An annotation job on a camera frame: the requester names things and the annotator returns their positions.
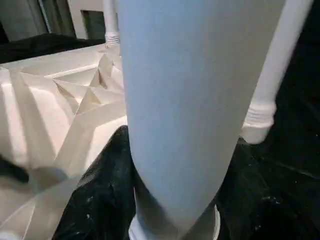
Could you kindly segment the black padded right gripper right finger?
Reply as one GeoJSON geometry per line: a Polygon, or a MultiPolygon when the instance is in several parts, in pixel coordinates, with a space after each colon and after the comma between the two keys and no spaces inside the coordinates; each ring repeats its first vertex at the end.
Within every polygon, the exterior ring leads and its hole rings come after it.
{"type": "Polygon", "coordinates": [[[224,240],[318,240],[316,181],[259,156],[239,138],[218,191],[224,240]]]}

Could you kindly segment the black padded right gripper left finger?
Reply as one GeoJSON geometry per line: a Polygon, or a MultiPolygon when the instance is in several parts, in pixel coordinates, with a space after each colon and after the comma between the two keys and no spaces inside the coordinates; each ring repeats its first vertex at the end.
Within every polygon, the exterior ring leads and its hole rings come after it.
{"type": "Polygon", "coordinates": [[[134,173],[128,126],[122,125],[79,180],[53,238],[129,239],[136,214],[134,173]]]}

